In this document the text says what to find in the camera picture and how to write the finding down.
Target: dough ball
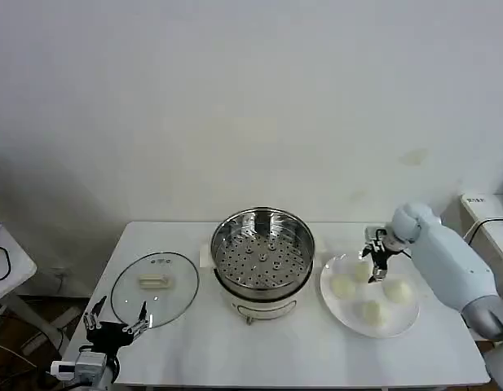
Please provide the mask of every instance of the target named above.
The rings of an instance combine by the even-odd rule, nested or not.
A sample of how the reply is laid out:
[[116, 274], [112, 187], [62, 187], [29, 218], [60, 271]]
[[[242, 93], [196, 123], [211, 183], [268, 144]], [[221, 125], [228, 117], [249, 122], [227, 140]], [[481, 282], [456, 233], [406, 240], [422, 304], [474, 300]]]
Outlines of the dough ball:
[[386, 321], [386, 308], [378, 301], [366, 301], [362, 305], [362, 317], [370, 326], [380, 327]]
[[348, 275], [334, 275], [331, 290], [338, 299], [351, 299], [356, 293], [356, 284]]
[[371, 278], [373, 267], [370, 262], [362, 261], [355, 265], [355, 279], [359, 283], [367, 283]]
[[390, 301], [398, 304], [408, 304], [413, 299], [413, 290], [402, 279], [385, 281], [383, 292]]

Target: glass lid rim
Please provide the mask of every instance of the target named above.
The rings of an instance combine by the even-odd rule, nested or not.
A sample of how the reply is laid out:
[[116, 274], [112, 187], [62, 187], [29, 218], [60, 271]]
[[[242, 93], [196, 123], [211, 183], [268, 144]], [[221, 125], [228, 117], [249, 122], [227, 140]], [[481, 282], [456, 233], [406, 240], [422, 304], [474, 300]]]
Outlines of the glass lid rim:
[[110, 306], [112, 307], [112, 312], [113, 314], [115, 315], [115, 317], [120, 321], [120, 322], [123, 322], [124, 324], [127, 324], [125, 323], [124, 320], [121, 319], [121, 317], [117, 314], [117, 312], [115, 311], [115, 308], [113, 307], [113, 290], [115, 289], [115, 287], [117, 286], [117, 282], [121, 279], [121, 277], [134, 265], [136, 264], [137, 262], [139, 261], [142, 261], [144, 258], [148, 258], [148, 257], [151, 257], [151, 256], [154, 256], [154, 255], [158, 255], [158, 254], [173, 254], [173, 255], [178, 255], [179, 257], [182, 257], [184, 258], [186, 261], [188, 261], [190, 263], [191, 266], [193, 266], [193, 269], [195, 271], [195, 276], [196, 276], [196, 287], [195, 287], [195, 292], [193, 293], [193, 296], [192, 296], [192, 299], [189, 301], [188, 305], [186, 305], [184, 307], [184, 309], [177, 315], [175, 316], [174, 318], [168, 320], [167, 322], [164, 322], [164, 323], [160, 323], [158, 324], [157, 326], [154, 326], [152, 328], [158, 328], [160, 326], [165, 326], [166, 324], [168, 323], [171, 323], [173, 322], [174, 320], [180, 318], [187, 310], [188, 308], [193, 304], [194, 300], [195, 300], [195, 297], [197, 295], [197, 293], [199, 292], [199, 286], [201, 285], [201, 278], [199, 276], [199, 270], [196, 268], [195, 264], [192, 262], [191, 259], [189, 259], [188, 257], [186, 257], [185, 255], [181, 254], [181, 253], [176, 253], [174, 251], [156, 251], [154, 253], [150, 253], [150, 254], [146, 254], [145, 256], [131, 262], [127, 267], [125, 267], [125, 269], [117, 276], [117, 278], [115, 279], [115, 282], [113, 283], [113, 286], [112, 286], [112, 290], [110, 292]]

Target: cable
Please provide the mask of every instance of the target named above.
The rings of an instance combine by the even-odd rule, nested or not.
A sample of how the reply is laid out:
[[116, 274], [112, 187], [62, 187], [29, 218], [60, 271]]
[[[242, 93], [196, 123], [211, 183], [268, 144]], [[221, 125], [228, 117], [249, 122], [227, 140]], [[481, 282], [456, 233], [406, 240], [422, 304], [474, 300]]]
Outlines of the cable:
[[[15, 357], [14, 357], [12, 360], [8, 361], [7, 363], [5, 363], [5, 364], [1, 364], [1, 365], [0, 365], [0, 369], [1, 369], [1, 368], [5, 368], [5, 373], [8, 373], [8, 371], [9, 371], [9, 370], [11, 369], [11, 367], [12, 367], [12, 363], [14, 362], [14, 359], [15, 359]], [[2, 375], [2, 374], [0, 374], [0, 380], [6, 379], [7, 377], [8, 377], [8, 374], [6, 374], [6, 375], [5, 375], [5, 374], [3, 374], [3, 375]]]
[[27, 362], [28, 364], [30, 364], [34, 368], [38, 367], [36, 364], [34, 364], [30, 360], [28, 360], [26, 357], [23, 357], [19, 353], [16, 353], [14, 350], [10, 350], [10, 349], [6, 348], [5, 346], [2, 346], [2, 345], [0, 345], [0, 349], [6, 350], [10, 354], [14, 354], [17, 358], [21, 358], [23, 361]]
[[63, 387], [59, 391], [69, 391], [70, 389], [76, 389], [77, 387], [82, 387], [82, 386], [87, 386], [91, 385], [91, 381], [80, 381], [79, 383], [72, 384], [72, 385], [67, 385], [66, 387]]
[[0, 277], [0, 281], [3, 281], [8, 275], [12, 272], [12, 264], [10, 263], [10, 256], [8, 255], [8, 251], [6, 248], [0, 246], [0, 250], [5, 253], [5, 257], [7, 257], [8, 270], [3, 277]]
[[[23, 319], [16, 318], [16, 317], [10, 316], [10, 315], [2, 315], [2, 314], [0, 314], [0, 318], [13, 319], [13, 320], [15, 320], [17, 322], [20, 322], [20, 323], [23, 323], [23, 324], [27, 324], [30, 327], [35, 328], [41, 334], [43, 334], [45, 336], [46, 340], [50, 341], [50, 338], [48, 337], [48, 335], [43, 330], [41, 330], [40, 328], [34, 326], [33, 324], [31, 324], [29, 322], [24, 321]], [[59, 330], [59, 332], [61, 333], [61, 341], [60, 341], [59, 346], [57, 347], [57, 350], [56, 350], [57, 358], [60, 358], [61, 357], [60, 349], [61, 349], [61, 346], [63, 345], [63, 341], [64, 341], [64, 331], [61, 330], [60, 328], [58, 328], [57, 330]], [[28, 371], [22, 371], [22, 372], [19, 372], [19, 373], [15, 373], [14, 375], [8, 376], [4, 380], [2, 380], [0, 382], [0, 385], [3, 385], [5, 383], [7, 383], [9, 380], [14, 380], [14, 379], [16, 379], [16, 378], [18, 378], [20, 376], [27, 375], [27, 374], [29, 374], [33, 370], [40, 371], [41, 368], [35, 367], [35, 368], [30, 369]], [[55, 383], [53, 383], [53, 384], [38, 383], [38, 388], [41, 388], [41, 389], [53, 389], [58, 383], [59, 383], [58, 380]]]
[[50, 373], [49, 367], [38, 370], [38, 377], [36, 379], [38, 389], [53, 389], [59, 383], [59, 379]]
[[[36, 330], [38, 330], [38, 332], [40, 332], [41, 334], [43, 334], [48, 341], [51, 340], [50, 337], [43, 330], [41, 330], [40, 328], [34, 326], [30, 322], [26, 322], [25, 320], [23, 320], [21, 318], [16, 318], [15, 316], [10, 316], [10, 315], [0, 315], [0, 318], [14, 319], [17, 322], [28, 324], [30, 327], [35, 328]], [[57, 355], [58, 355], [58, 358], [60, 358], [61, 357], [61, 353], [59, 352], [59, 350], [61, 349], [61, 346], [63, 345], [63, 340], [64, 340], [63, 335], [64, 335], [64, 332], [60, 328], [58, 328], [57, 330], [59, 330], [59, 332], [61, 333], [61, 342], [59, 343], [59, 347], [57, 348]]]
[[503, 217], [495, 217], [495, 218], [486, 218], [485, 220], [482, 220], [481, 222], [477, 221], [475, 222], [472, 227], [463, 235], [463, 239], [466, 239], [466, 237], [469, 235], [469, 233], [472, 231], [474, 227], [474, 232], [472, 233], [472, 236], [470, 237], [469, 241], [467, 242], [468, 245], [470, 246], [472, 244], [472, 241], [474, 240], [476, 234], [479, 231], [479, 228], [481, 228], [483, 225], [485, 225], [488, 222], [503, 222]]
[[34, 371], [36, 371], [36, 368], [30, 368], [30, 369], [27, 369], [26, 371], [22, 371], [22, 372], [15, 373], [14, 375], [10, 375], [6, 379], [0, 381], [0, 386], [5, 383], [8, 383], [10, 380], [17, 379], [18, 377], [21, 377], [23, 375], [28, 375], [29, 373], [34, 372]]
[[57, 278], [59, 279], [59, 287], [57, 287], [57, 291], [55, 291], [56, 295], [58, 295], [61, 292], [61, 289], [63, 288], [64, 275], [59, 275]]

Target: white table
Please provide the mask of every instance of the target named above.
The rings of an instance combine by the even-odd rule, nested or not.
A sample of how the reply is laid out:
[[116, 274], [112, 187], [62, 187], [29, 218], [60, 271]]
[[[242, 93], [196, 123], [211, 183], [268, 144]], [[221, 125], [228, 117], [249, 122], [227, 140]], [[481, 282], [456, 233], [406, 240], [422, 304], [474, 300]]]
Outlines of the white table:
[[[101, 276], [88, 310], [110, 295], [116, 277], [152, 252], [173, 251], [199, 262], [200, 248], [216, 223], [132, 222], [126, 226]], [[461, 316], [442, 305], [413, 264], [391, 260], [417, 285], [421, 313], [398, 338], [375, 340], [338, 322], [317, 293], [321, 262], [332, 253], [357, 252], [364, 224], [310, 223], [316, 241], [314, 277], [293, 313], [248, 326], [223, 302], [210, 263], [192, 306], [172, 323], [145, 332], [119, 351], [119, 384], [246, 387], [417, 387], [482, 384], [489, 381], [483, 359]], [[109, 302], [102, 320], [115, 321]], [[82, 322], [65, 360], [86, 343]]]
[[[56, 348], [59, 348], [60, 353], [63, 353], [69, 343], [68, 338], [62, 335], [54, 325], [40, 317], [13, 293], [14, 289], [36, 273], [38, 269], [36, 264], [3, 225], [0, 226], [0, 246], [7, 249], [11, 261], [11, 273], [3, 281], [0, 281], [0, 303], [10, 308], [26, 322], [31, 323], [45, 332], [45, 334], [50, 337], [51, 343]], [[0, 250], [0, 277], [4, 276], [7, 272], [7, 267], [5, 253]], [[33, 341], [35, 342], [33, 342], [33, 344], [25, 346], [24, 354], [31, 353], [33, 349], [39, 346], [44, 340], [46, 340], [44, 336], [34, 338]]]
[[[461, 204], [475, 221], [503, 217], [503, 195], [500, 194], [464, 194]], [[503, 255], [503, 222], [488, 222], [477, 235], [485, 235]]]

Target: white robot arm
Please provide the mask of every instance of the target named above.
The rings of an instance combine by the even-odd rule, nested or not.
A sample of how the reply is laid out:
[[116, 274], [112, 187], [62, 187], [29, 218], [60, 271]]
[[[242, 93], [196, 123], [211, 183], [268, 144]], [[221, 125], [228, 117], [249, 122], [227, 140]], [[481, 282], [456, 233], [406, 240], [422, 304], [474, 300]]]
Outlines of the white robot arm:
[[54, 361], [51, 364], [51, 375], [58, 380], [73, 383], [68, 389], [79, 387], [90, 391], [111, 391], [112, 384], [121, 370], [117, 352], [120, 348], [131, 345], [149, 329], [146, 301], [142, 305], [138, 321], [133, 326], [99, 321], [105, 301], [106, 296], [82, 317], [86, 328], [86, 339], [90, 345], [79, 348], [76, 361]]
[[[396, 209], [392, 222], [369, 227], [364, 256], [373, 259], [373, 277], [383, 280], [387, 261], [406, 248], [423, 278], [445, 305], [461, 313], [466, 323], [489, 340], [503, 340], [503, 300], [494, 275], [481, 257], [423, 204]], [[485, 356], [490, 375], [503, 389], [503, 344]]]

